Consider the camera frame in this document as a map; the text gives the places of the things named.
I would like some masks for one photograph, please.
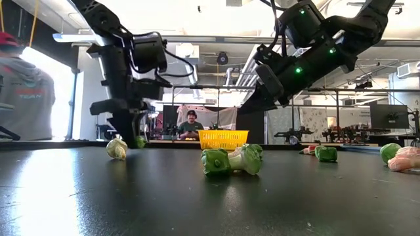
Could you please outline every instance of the window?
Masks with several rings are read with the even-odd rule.
[[[54,80],[56,101],[51,114],[52,135],[55,138],[66,137],[70,122],[69,101],[74,86],[74,74],[71,68],[29,47],[25,48],[21,58],[42,69]]]

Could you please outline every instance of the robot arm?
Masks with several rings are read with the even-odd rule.
[[[260,77],[256,90],[240,113],[276,109],[275,101],[289,104],[293,95],[341,67],[354,70],[357,55],[378,43],[388,24],[395,0],[367,0],[354,18],[324,19],[311,0],[298,1],[278,18],[281,30],[296,49],[308,48],[299,57],[282,55],[261,45],[254,56]]]
[[[167,42],[157,32],[133,35],[110,9],[96,1],[87,5],[79,4],[79,0],[72,2],[96,36],[97,45],[87,52],[99,58],[105,78],[101,84],[110,94],[110,99],[92,104],[91,114],[112,113],[109,122],[133,148],[140,130],[138,120],[150,108],[143,98],[161,100],[163,87],[172,86],[159,76],[167,69]],[[239,112],[275,109],[276,100],[287,105],[294,94],[339,66],[345,73],[354,70],[357,55],[381,40],[394,2],[367,0],[354,18],[324,19],[311,0],[300,0],[285,10],[278,18],[279,32],[295,48],[310,49],[299,57],[287,56],[283,43],[280,56],[261,45],[254,57],[259,64],[256,71],[260,79],[254,94]],[[132,71],[147,73],[153,69],[155,79],[133,78]]]

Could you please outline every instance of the hoodie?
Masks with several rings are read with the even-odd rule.
[[[0,76],[0,103],[14,106],[0,110],[0,126],[21,140],[52,138],[53,79],[20,58],[0,58]]]

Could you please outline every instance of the plastic basket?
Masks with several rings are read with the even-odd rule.
[[[248,130],[199,130],[202,149],[235,150],[247,142]]]

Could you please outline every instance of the desk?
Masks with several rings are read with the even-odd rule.
[[[149,140],[151,144],[200,144],[200,141],[186,140]]]
[[[420,176],[378,155],[264,151],[258,176],[211,179],[199,149],[0,151],[2,235],[418,235]]]
[[[310,142],[303,142],[301,143],[302,146],[311,146],[311,145],[319,145],[317,143],[310,143]],[[340,144],[340,143],[322,143],[325,147],[337,147],[341,145],[345,146],[367,146],[367,147],[378,147],[378,144]]]

